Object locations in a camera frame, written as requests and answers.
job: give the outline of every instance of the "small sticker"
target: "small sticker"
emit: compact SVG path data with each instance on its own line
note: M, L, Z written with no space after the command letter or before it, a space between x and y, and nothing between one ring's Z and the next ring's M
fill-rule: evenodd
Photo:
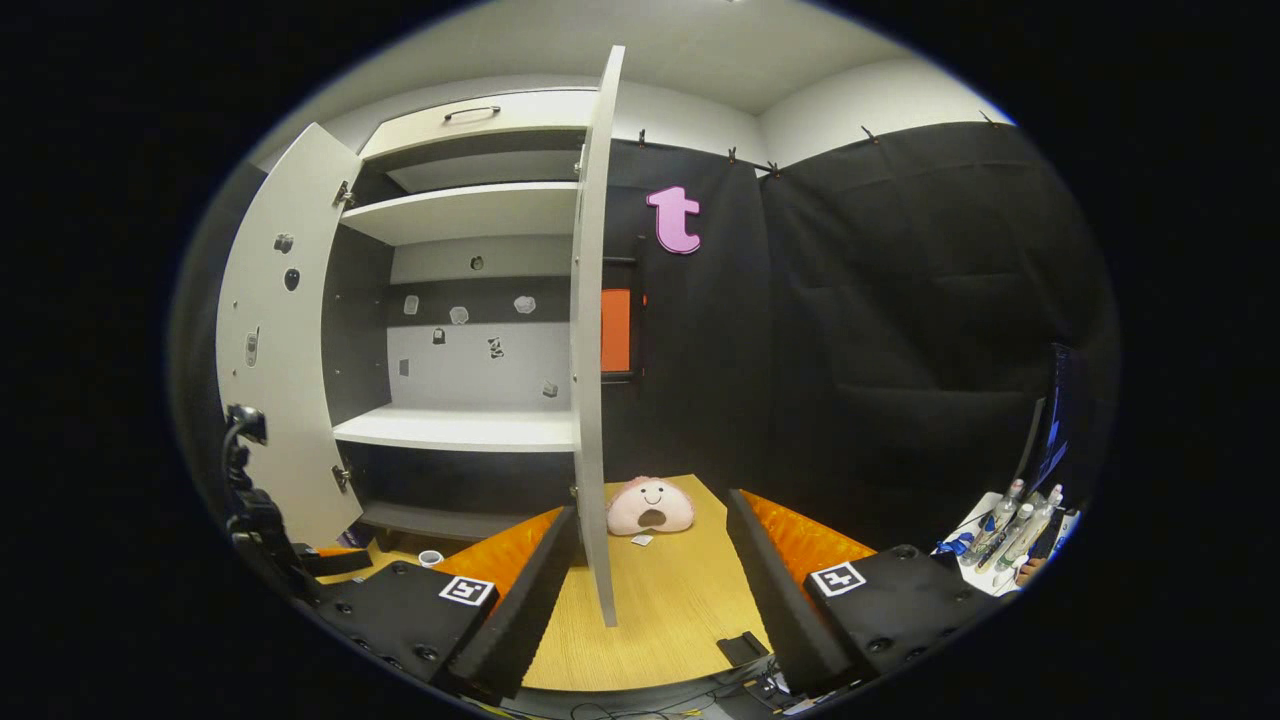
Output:
M493 591L493 583L488 580L475 580L472 578L454 577L449 584L440 591L440 597L461 602L462 605L480 605Z
M836 597L837 594L844 594L856 587L865 585L867 579L863 578L858 570L849 562L841 562L827 568L826 570L818 570L817 573L809 573L809 577L814 579L818 584L818 589L822 594L827 597Z

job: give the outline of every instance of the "plush toy face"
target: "plush toy face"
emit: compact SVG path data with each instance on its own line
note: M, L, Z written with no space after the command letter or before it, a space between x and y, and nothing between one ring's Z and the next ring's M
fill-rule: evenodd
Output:
M644 530L678 533L694 524L694 503L685 491L660 478L636 478L609 501L605 519L616 536Z

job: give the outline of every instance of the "plastic bottle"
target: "plastic bottle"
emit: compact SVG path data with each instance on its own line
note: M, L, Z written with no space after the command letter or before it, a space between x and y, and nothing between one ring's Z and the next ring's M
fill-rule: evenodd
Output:
M1023 493L1024 484L1023 480L1014 480L1014 484L1009 486L1009 492L1005 493L1005 497L1000 498L996 507L987 515L987 519L982 524L982 530L978 532L978 537L973 538L973 542L969 543L969 550L957 557L961 565L965 568L973 566L992 548L996 536L1005 529L1009 520L1018 512L1018 496Z
M1048 501L1032 514L1030 519L1027 520L1027 525L1018 533L1014 541L1006 543L1007 547L1004 548L1005 551L1001 553L1000 560L996 561L997 573L1004 573L1012 568L1014 562L1018 562L1018 559L1032 547L1037 538L1039 538L1039 534L1044 532L1044 528L1048 527L1048 521L1053 516L1053 510L1057 509L1057 503L1060 502L1062 502L1062 486L1053 488L1053 492L1048 496Z
M1014 521L1009 524L1009 528L1006 528L1005 532L996 536L997 538L996 548L993 551L988 551L983 557L978 560L978 566L974 569L974 571L977 571L980 575L986 573L988 569L991 569L995 561L1001 557L1005 548L1009 544L1011 544L1015 538L1018 538L1019 533L1023 532L1023 528L1027 527L1028 520L1032 519L1032 515L1034 512L1036 512L1034 505L1032 505L1030 502L1023 503L1023 506L1018 509L1018 516L1014 518Z

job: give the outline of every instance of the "small white cup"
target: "small white cup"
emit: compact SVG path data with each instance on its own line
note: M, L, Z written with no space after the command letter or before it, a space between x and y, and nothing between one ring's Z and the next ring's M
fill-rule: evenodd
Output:
M422 564L422 568L431 568L433 565L439 565L444 560L444 556L435 550L424 550L417 553L417 561Z

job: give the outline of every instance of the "orange panel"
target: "orange panel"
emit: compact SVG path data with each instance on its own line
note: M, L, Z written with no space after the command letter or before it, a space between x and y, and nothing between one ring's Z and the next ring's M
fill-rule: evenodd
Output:
M489 580L498 589L498 603L493 606L497 610L561 510L563 507L556 507L530 518L447 557L431 569Z
M631 291L600 291L600 372L631 369Z
M827 525L805 518L777 502L764 500L758 495L740 491L755 511L764 532L773 541L773 547L782 556L782 562L791 573L791 579L804 589L804 579L809 573L817 573L846 560L861 560L876 555L865 544L847 538Z

